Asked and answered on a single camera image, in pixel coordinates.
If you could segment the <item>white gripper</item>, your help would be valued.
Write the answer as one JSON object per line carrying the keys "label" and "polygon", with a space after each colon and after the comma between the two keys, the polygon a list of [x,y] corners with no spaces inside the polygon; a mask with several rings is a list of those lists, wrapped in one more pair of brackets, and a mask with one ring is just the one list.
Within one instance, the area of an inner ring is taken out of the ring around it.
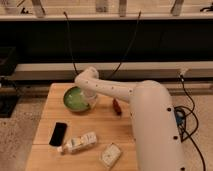
{"label": "white gripper", "polygon": [[98,101],[98,95],[94,91],[82,89],[81,90],[82,98],[85,102],[89,104],[90,108],[94,108]]}

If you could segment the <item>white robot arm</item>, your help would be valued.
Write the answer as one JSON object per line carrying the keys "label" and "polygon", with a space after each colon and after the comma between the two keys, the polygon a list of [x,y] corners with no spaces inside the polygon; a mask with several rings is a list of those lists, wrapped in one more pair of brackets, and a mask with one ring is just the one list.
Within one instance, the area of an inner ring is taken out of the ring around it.
{"label": "white robot arm", "polygon": [[186,171],[172,98],[153,80],[136,83],[101,80],[94,67],[75,78],[91,102],[97,93],[129,104],[139,171]]}

